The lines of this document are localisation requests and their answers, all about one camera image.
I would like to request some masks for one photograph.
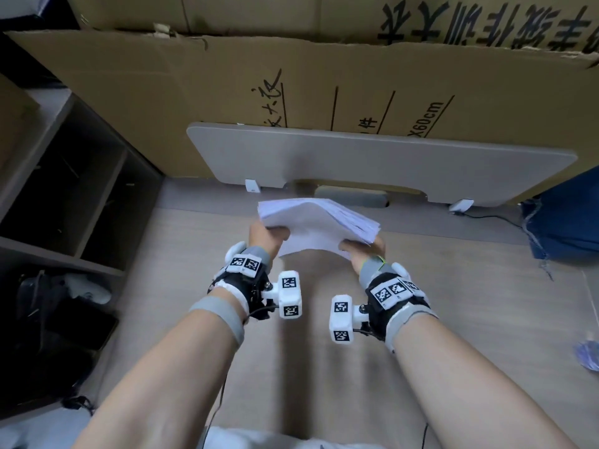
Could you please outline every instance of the cardboard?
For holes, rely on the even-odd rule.
[[[597,51],[599,0],[69,0],[83,27]]]
[[[599,165],[596,54],[98,31],[10,36],[168,176],[212,176],[186,136],[194,121],[577,152],[576,163],[521,198]]]
[[[37,107],[37,102],[26,92],[0,74],[0,168],[14,150],[30,113]]]

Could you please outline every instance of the forearm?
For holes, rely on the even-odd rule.
[[[228,291],[211,295],[244,318]],[[190,312],[127,373],[74,448],[195,448],[236,348],[219,316]]]
[[[576,447],[526,392],[437,318],[414,315],[393,346],[444,448]]]

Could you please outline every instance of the sheet of paper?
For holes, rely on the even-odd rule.
[[[258,214],[267,227],[285,226],[291,231],[279,255],[304,249],[328,250],[349,258],[338,249],[344,239],[374,241],[380,225],[328,199],[286,199],[258,203]]]

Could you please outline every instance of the hand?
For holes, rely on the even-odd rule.
[[[360,274],[362,265],[372,256],[381,256],[385,258],[385,241],[377,236],[371,245],[363,244],[358,241],[349,241],[345,239],[339,243],[339,250],[348,252],[352,261],[353,270]]]
[[[257,220],[250,226],[250,236],[248,247],[262,247],[270,255],[271,261],[279,253],[283,241],[289,239],[289,229],[287,227],[273,227],[267,229],[261,221]]]

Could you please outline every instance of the gray elastic band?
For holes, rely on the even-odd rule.
[[[380,257],[370,257],[364,262],[362,269],[360,269],[360,285],[364,290],[366,290],[366,288],[368,288],[370,285],[370,282],[372,282],[375,277],[383,272],[397,274],[391,265],[385,263],[380,259]]]
[[[395,349],[393,348],[393,339],[395,339],[395,335],[398,333],[401,327],[416,314],[429,314],[435,318],[438,318],[437,314],[435,314],[435,312],[430,310],[428,307],[424,305],[414,305],[408,302],[395,315],[393,315],[389,320],[389,323],[387,323],[387,330],[385,332],[385,346],[389,348],[391,353],[395,352]]]
[[[221,319],[231,328],[235,340],[237,340],[237,345],[241,347],[246,332],[243,329],[243,323],[239,319],[239,315],[237,315],[237,312],[233,309],[231,304],[220,297],[206,296],[192,305],[189,311],[191,312],[192,310],[200,309],[207,310],[208,312],[212,312],[221,317]]]
[[[251,255],[260,257],[260,259],[262,260],[262,263],[266,265],[266,274],[270,273],[270,268],[272,266],[270,264],[270,255],[262,247],[260,247],[258,245],[253,245],[253,246],[245,249],[242,252],[242,254],[251,254]]]

